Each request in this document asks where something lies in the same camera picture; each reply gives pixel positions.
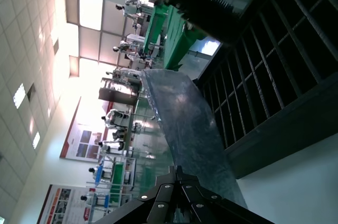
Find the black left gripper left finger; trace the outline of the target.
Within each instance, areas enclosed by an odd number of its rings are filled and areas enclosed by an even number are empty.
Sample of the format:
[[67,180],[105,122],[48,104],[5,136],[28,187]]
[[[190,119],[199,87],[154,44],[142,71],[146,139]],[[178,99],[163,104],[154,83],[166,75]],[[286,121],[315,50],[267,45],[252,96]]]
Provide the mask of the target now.
[[170,223],[174,218],[175,167],[156,178],[155,186],[96,223]]

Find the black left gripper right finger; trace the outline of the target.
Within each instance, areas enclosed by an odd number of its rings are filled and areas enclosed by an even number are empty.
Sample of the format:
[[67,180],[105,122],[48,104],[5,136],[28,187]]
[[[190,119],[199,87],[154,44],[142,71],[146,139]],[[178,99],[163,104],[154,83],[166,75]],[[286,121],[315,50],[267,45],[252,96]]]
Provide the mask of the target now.
[[271,223],[202,187],[197,176],[185,174],[181,166],[176,168],[176,177],[181,187],[177,206],[184,223]]

